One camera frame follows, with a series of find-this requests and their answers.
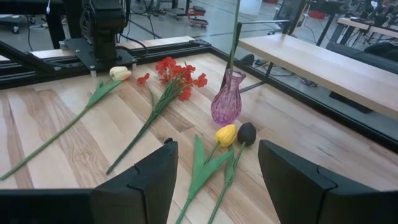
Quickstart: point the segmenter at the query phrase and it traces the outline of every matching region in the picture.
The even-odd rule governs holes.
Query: gray floor
[[[184,7],[185,1],[179,2],[179,7]],[[229,52],[232,43],[232,31],[233,31],[233,20],[234,11],[236,8],[236,0],[192,0],[191,5],[201,6],[206,9],[205,19],[209,22],[207,29],[200,27],[191,27],[186,18],[181,18],[177,21],[172,15],[166,14],[159,17],[152,16],[152,23],[154,26],[154,32],[156,36],[160,38],[166,37],[178,37],[183,35],[189,35],[194,38],[204,39],[210,42],[216,48]],[[161,8],[171,7],[171,4],[165,3],[161,5]],[[261,11],[258,16],[249,16],[245,14],[239,15],[239,21],[263,21],[271,20],[275,14],[275,4],[262,3]],[[132,23],[129,27],[125,28],[124,34],[137,40],[153,39],[149,20],[140,15],[132,15]],[[328,43],[329,37],[331,37],[336,22],[332,22],[326,37],[324,38],[321,46],[325,47]],[[296,28],[294,36],[302,39],[306,42],[315,44],[318,40],[324,26],[325,20],[308,18],[304,26]],[[259,35],[266,35],[274,26],[265,24],[251,24],[245,25],[242,29],[241,37],[254,37]],[[52,49],[52,43],[48,30],[34,30],[30,29],[30,43],[33,50],[47,50]],[[28,45],[28,28],[27,23],[23,22],[20,26],[20,34],[12,34],[10,29],[7,27],[0,26],[0,39],[7,44],[14,46],[15,48],[27,51],[30,50]],[[363,49],[367,45],[356,44],[356,48]],[[236,52],[236,58],[241,58],[248,54],[243,49],[238,49]],[[276,68],[275,72],[287,73],[287,71]],[[294,77],[276,77],[279,80],[286,82],[290,86],[330,105],[344,114],[357,119],[358,121],[365,123],[382,133],[385,133],[393,138],[398,139],[398,123],[392,119],[389,119],[381,114],[372,112],[370,114],[362,114],[359,111],[347,106],[339,101],[336,101],[328,97],[329,90],[319,87],[308,87],[301,83],[298,78]]]

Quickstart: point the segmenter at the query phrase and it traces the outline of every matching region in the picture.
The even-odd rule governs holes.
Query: red flower bunch
[[[193,85],[201,88],[207,84],[206,75],[202,73],[197,79],[192,78],[195,67],[185,64],[184,67],[177,65],[176,61],[171,57],[159,61],[155,69],[160,76],[160,81],[166,84],[165,93],[171,97],[178,97],[179,100],[188,100],[191,97],[191,89]],[[138,84],[145,84],[149,78],[149,74],[138,78]]]

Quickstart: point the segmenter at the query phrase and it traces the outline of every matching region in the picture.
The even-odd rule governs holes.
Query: red object
[[[196,10],[195,8],[199,8],[198,6],[194,6],[193,8],[188,9],[188,21],[191,23],[191,26],[193,27],[194,24],[201,26],[202,28],[206,28],[208,25],[207,20],[205,19],[197,19],[197,16],[204,16],[205,15],[205,10],[203,8],[199,8],[199,10]]]
[[[323,13],[323,12],[318,12],[318,11],[315,11],[315,10],[311,10],[311,11],[308,13],[308,15],[309,15],[311,18],[325,19],[325,13]]]

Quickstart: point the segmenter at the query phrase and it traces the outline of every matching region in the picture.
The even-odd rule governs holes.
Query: wood grain
[[[380,28],[380,27],[374,27],[374,26],[369,28],[369,25],[366,25],[366,24],[363,24],[363,23],[360,23],[360,22],[351,21],[350,18],[339,18],[337,20],[337,22],[340,23],[340,24],[356,27],[356,28],[359,28],[359,29],[364,29],[364,30],[369,29],[368,32],[375,32],[375,33],[378,33],[378,34],[387,35],[389,37],[398,38],[398,32],[396,32],[396,31],[383,29],[383,28]],[[398,27],[397,26],[391,26],[391,29],[397,30]]]
[[[277,34],[239,40],[239,46],[388,117],[398,119],[398,76]]]
[[[149,92],[136,85],[136,79],[149,72],[148,85],[155,96],[159,98],[163,92],[154,63],[138,66],[132,78],[115,88],[74,127],[30,161],[24,167],[24,175],[16,174],[0,182],[0,189],[94,187],[131,167],[171,137],[178,141],[179,156],[168,220],[175,223],[188,195],[194,136],[202,138],[207,153],[215,143],[214,135],[219,127],[211,118],[210,104],[220,88],[226,65],[211,54],[179,58],[177,62],[195,66],[194,76],[205,72],[208,85],[195,88],[189,101],[172,102],[111,176],[105,176],[105,169],[138,133],[151,111]],[[98,80],[107,79],[107,74],[98,78],[86,75],[0,91],[0,171],[7,171],[15,162],[14,154],[23,156],[32,152],[73,119],[85,107]],[[258,81],[248,74],[241,87]],[[257,141],[243,152],[235,181],[214,223],[279,223],[258,163],[260,139],[269,139],[375,189],[398,189],[398,156],[387,149],[269,85],[242,93],[242,101],[243,111],[235,124],[254,123]],[[220,148],[216,154],[225,150]],[[198,193],[183,223],[208,221],[223,179],[221,169]]]

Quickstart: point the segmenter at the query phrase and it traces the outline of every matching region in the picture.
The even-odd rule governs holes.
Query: glass vase
[[[244,80],[244,72],[225,71],[225,86],[217,93],[211,102],[211,116],[216,124],[226,126],[232,124],[241,114],[242,100],[239,92],[239,84]]]

